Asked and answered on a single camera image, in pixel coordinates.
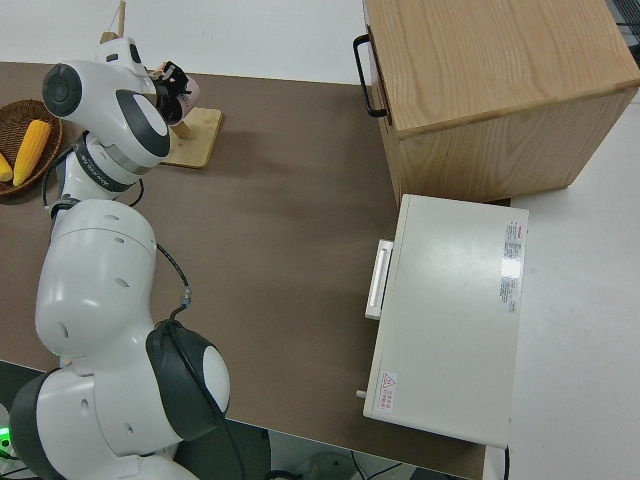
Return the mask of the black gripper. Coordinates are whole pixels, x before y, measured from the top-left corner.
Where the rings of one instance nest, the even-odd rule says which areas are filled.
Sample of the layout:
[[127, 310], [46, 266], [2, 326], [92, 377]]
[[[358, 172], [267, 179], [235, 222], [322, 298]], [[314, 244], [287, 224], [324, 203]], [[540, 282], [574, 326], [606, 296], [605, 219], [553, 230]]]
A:
[[[167, 83], [187, 84], [188, 76], [172, 61], [164, 62], [160, 67], [159, 78], [151, 78], [155, 87], [155, 106], [165, 122], [171, 120], [170, 92]], [[194, 88], [186, 87], [173, 96], [172, 108], [178, 113], [189, 113], [194, 107]]]

